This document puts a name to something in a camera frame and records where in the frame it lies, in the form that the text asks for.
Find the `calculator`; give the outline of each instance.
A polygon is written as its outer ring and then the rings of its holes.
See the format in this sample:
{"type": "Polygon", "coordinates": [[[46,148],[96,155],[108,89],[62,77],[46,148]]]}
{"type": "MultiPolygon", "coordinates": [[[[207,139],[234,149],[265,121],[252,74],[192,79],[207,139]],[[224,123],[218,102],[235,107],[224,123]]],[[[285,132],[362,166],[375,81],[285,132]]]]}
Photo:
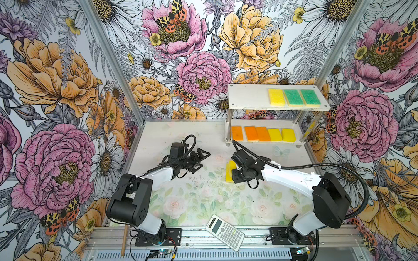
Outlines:
{"type": "Polygon", "coordinates": [[[238,251],[245,237],[243,232],[234,228],[217,215],[211,217],[206,230],[234,251],[238,251]]]}

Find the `sponge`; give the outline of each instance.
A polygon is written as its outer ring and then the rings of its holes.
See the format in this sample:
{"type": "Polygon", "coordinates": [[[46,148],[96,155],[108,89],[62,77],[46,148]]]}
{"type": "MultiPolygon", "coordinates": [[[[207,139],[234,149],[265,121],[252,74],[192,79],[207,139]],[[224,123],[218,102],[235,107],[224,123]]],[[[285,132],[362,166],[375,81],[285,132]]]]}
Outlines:
{"type": "Polygon", "coordinates": [[[225,178],[225,181],[226,182],[230,182],[230,183],[233,183],[234,182],[232,180],[232,170],[233,169],[236,169],[236,168],[237,168],[237,165],[235,164],[235,162],[233,160],[230,160],[227,163],[227,175],[226,175],[226,178],[225,178]]]}
{"type": "Polygon", "coordinates": [[[272,106],[285,106],[285,97],[281,89],[269,89],[268,96],[270,97],[270,105],[272,106]]]}
{"type": "Polygon", "coordinates": [[[302,99],[305,102],[305,105],[309,107],[320,107],[321,102],[316,96],[314,90],[301,90],[302,99]]]}
{"type": "Polygon", "coordinates": [[[258,142],[258,134],[254,126],[247,126],[247,127],[244,127],[244,129],[245,129],[245,134],[247,135],[247,141],[258,142]]]}
{"type": "Polygon", "coordinates": [[[270,135],[271,142],[281,142],[282,141],[282,134],[280,133],[279,129],[268,129],[267,130],[270,135]]]}
{"type": "Polygon", "coordinates": [[[270,135],[268,134],[266,127],[256,127],[255,130],[257,131],[258,140],[260,142],[269,142],[270,135]]]}
{"type": "Polygon", "coordinates": [[[293,129],[282,129],[282,137],[284,142],[295,142],[296,136],[293,129]]]}
{"type": "Polygon", "coordinates": [[[286,89],[284,91],[289,107],[303,107],[305,105],[298,90],[286,89]]]}
{"type": "Polygon", "coordinates": [[[244,136],[242,135],[241,126],[232,126],[231,127],[232,139],[241,142],[244,141],[244,136]]]}

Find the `floral tablecloth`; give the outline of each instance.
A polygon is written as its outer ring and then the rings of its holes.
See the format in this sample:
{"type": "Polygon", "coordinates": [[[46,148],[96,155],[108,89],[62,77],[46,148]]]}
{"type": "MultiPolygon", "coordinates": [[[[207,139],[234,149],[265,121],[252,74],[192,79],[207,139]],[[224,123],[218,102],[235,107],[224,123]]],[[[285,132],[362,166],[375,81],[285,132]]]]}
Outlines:
{"type": "MultiPolygon", "coordinates": [[[[204,226],[212,214],[233,225],[285,225],[295,214],[313,209],[306,196],[277,183],[260,180],[256,189],[246,183],[227,183],[225,166],[234,147],[225,145],[224,122],[147,122],[130,173],[140,175],[155,167],[169,153],[171,143],[188,134],[196,135],[196,147],[211,156],[195,174],[166,182],[152,192],[149,211],[167,226],[204,226]]],[[[245,146],[284,166],[310,163],[306,150],[292,144],[245,146]]]]}

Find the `wooden stick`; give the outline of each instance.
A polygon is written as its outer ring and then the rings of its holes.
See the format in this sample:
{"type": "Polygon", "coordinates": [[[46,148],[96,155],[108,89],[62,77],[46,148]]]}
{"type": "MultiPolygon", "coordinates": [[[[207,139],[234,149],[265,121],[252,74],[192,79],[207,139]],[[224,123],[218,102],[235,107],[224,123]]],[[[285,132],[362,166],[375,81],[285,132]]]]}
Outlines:
{"type": "Polygon", "coordinates": [[[125,255],[125,248],[126,248],[126,238],[128,236],[128,225],[125,225],[125,231],[123,232],[123,240],[122,240],[122,252],[120,253],[122,256],[125,255]]]}

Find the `wire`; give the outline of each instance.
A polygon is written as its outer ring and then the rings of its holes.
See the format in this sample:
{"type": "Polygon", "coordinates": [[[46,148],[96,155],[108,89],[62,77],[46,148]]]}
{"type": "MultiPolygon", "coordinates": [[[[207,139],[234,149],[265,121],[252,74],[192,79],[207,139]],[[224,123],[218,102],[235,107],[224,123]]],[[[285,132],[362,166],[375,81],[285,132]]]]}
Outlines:
{"type": "MultiPolygon", "coordinates": [[[[124,185],[120,186],[120,187],[119,187],[119,188],[117,188],[115,191],[113,191],[113,193],[112,193],[112,194],[109,196],[109,198],[107,199],[107,202],[106,202],[106,208],[108,207],[108,205],[109,205],[109,201],[110,201],[110,199],[112,198],[112,196],[116,193],[116,191],[120,190],[121,188],[124,188],[124,187],[125,187],[125,186],[127,186],[127,185],[130,185],[130,184],[134,183],[136,180],[138,180],[138,179],[140,179],[141,177],[146,176],[146,175],[147,175],[147,174],[141,175],[141,176],[139,176],[139,177],[135,178],[134,180],[129,181],[129,182],[127,182],[127,183],[125,183],[124,185]]],[[[107,213],[106,213],[106,216],[107,216],[107,218],[108,218],[110,221],[112,221],[113,223],[117,223],[117,224],[121,224],[121,225],[128,225],[128,226],[130,226],[130,225],[131,225],[131,224],[128,224],[128,223],[121,223],[121,222],[114,221],[111,217],[109,217],[109,216],[107,215],[107,213]]]]}
{"type": "Polygon", "coordinates": [[[315,252],[313,253],[312,258],[309,261],[314,261],[316,259],[316,256],[318,255],[318,250],[319,250],[319,232],[318,232],[318,229],[315,230],[315,237],[316,237],[316,248],[315,248],[315,252]]]}
{"type": "Polygon", "coordinates": [[[307,165],[301,165],[301,166],[293,166],[293,167],[285,167],[285,166],[281,166],[279,167],[276,164],[270,163],[266,160],[264,160],[263,158],[261,158],[260,156],[258,156],[257,154],[255,154],[254,152],[252,152],[251,150],[249,150],[248,148],[244,147],[243,145],[241,145],[240,143],[238,143],[236,140],[232,140],[233,144],[238,145],[239,147],[241,147],[243,150],[245,150],[246,152],[250,153],[252,156],[258,158],[259,160],[261,160],[262,162],[264,162],[265,164],[276,168],[276,169],[282,169],[282,170],[299,170],[299,169],[306,169],[306,168],[310,168],[310,167],[338,167],[340,169],[343,169],[345,171],[348,171],[350,174],[353,174],[361,183],[363,190],[364,190],[364,197],[363,197],[363,202],[360,205],[360,207],[358,209],[356,209],[354,212],[346,215],[344,217],[344,220],[355,217],[357,215],[359,215],[366,207],[367,207],[367,202],[369,201],[369,188],[367,186],[366,181],[360,176],[358,175],[355,171],[340,165],[340,164],[334,164],[334,163],[316,163],[316,164],[307,164],[307,165]]]}
{"type": "Polygon", "coordinates": [[[189,172],[189,171],[186,171],[186,173],[184,173],[184,174],[183,174],[183,176],[181,176],[181,177],[180,177],[180,176],[177,176],[177,177],[178,177],[179,179],[182,179],[182,178],[184,178],[184,176],[185,176],[188,172],[189,172]]]}
{"type": "Polygon", "coordinates": [[[174,163],[176,163],[176,162],[178,162],[178,161],[180,161],[180,160],[184,159],[185,157],[187,157],[187,155],[189,154],[189,152],[190,152],[190,151],[193,151],[194,146],[196,145],[196,141],[197,141],[197,140],[196,140],[196,136],[194,136],[193,134],[190,134],[190,135],[189,135],[189,136],[187,136],[184,140],[182,140],[182,141],[181,141],[183,144],[186,144],[186,140],[187,140],[188,138],[190,138],[190,137],[192,137],[192,138],[194,139],[194,141],[193,141],[193,145],[190,147],[190,149],[187,149],[187,148],[186,148],[186,152],[185,152],[182,156],[180,156],[178,159],[176,159],[176,160],[174,160],[174,161],[172,161],[172,162],[168,162],[168,163],[166,163],[166,164],[164,164],[164,165],[160,165],[160,166],[158,166],[158,167],[155,167],[155,168],[153,168],[153,169],[148,170],[148,171],[147,171],[147,174],[148,174],[148,173],[151,173],[151,172],[153,172],[153,171],[156,171],[156,170],[160,170],[160,169],[162,169],[162,168],[164,168],[164,167],[170,166],[171,164],[174,164],[174,163]]]}

